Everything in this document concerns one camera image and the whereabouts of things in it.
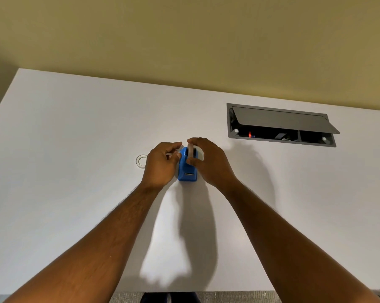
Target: white desk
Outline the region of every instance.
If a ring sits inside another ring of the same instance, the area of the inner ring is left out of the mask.
[[[337,147],[229,139],[227,102],[327,113]],[[263,200],[380,288],[380,111],[21,69],[0,105],[0,293],[124,199],[142,177],[139,154],[194,136],[221,146]],[[272,289],[232,208],[202,178],[159,195],[118,286]]]

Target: tape roll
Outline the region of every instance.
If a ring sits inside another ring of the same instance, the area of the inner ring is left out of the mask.
[[[138,156],[137,159],[136,159],[136,164],[137,164],[137,166],[138,166],[139,168],[141,168],[141,169],[144,169],[144,168],[145,168],[145,164],[143,165],[143,164],[140,163],[141,158],[145,158],[145,159],[146,159],[146,158],[147,158],[147,155],[141,154],[141,155]]]

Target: dark shoe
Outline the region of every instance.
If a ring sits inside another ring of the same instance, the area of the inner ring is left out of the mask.
[[[167,303],[167,292],[146,292],[140,303]]]
[[[172,303],[200,303],[195,292],[170,292]]]

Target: forearm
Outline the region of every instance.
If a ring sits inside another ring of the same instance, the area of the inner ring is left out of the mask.
[[[286,302],[380,302],[365,285],[240,182],[221,189]]]
[[[159,189],[137,187],[7,302],[108,302]]]

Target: beige wall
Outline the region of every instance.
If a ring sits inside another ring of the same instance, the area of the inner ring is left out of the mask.
[[[380,109],[380,0],[0,0],[17,67]]]

